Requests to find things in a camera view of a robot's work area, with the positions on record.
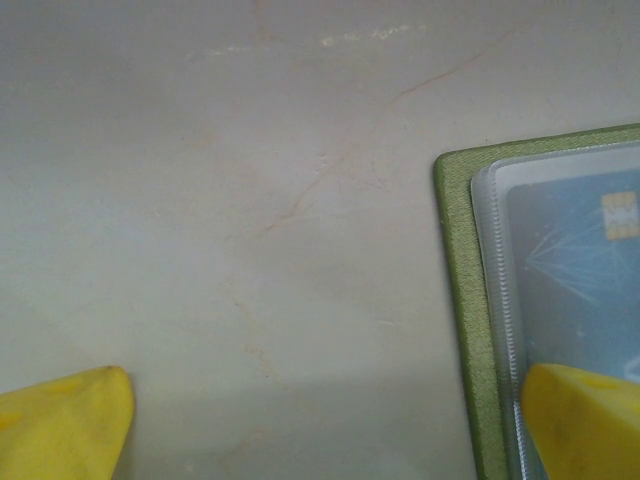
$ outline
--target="green wallet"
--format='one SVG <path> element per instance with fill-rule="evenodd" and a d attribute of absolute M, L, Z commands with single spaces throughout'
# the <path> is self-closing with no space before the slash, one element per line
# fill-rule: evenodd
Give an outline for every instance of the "green wallet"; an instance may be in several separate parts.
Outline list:
<path fill-rule="evenodd" d="M 470 182 L 492 163 L 527 155 L 640 140 L 640 124 L 472 148 L 440 156 L 435 183 L 449 263 L 462 373 L 478 478 L 507 480 L 509 468 L 496 363 Z"/>

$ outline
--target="yellow object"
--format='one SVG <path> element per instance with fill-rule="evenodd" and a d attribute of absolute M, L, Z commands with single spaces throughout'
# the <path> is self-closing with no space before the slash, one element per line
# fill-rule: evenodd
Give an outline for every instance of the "yellow object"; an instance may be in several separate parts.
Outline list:
<path fill-rule="evenodd" d="M 640 478 L 640 385 L 541 364 L 521 400 L 550 480 Z"/>
<path fill-rule="evenodd" d="M 0 395 L 0 479 L 110 479 L 133 409 L 120 367 Z"/>

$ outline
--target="card chip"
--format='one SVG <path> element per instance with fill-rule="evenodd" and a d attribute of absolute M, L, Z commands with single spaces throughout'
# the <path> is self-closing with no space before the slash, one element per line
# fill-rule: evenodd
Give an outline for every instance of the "card chip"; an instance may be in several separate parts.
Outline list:
<path fill-rule="evenodd" d="M 602 212 L 609 240 L 623 240 L 640 236 L 636 192 L 603 195 Z"/>

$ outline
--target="marble surface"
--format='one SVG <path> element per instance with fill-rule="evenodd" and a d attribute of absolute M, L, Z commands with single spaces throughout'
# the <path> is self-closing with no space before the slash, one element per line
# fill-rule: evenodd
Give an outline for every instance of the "marble surface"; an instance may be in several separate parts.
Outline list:
<path fill-rule="evenodd" d="M 119 479 L 474 478 L 431 165 L 640 120 L 639 2 L 2 7 L 1 390 L 128 369 Z"/>

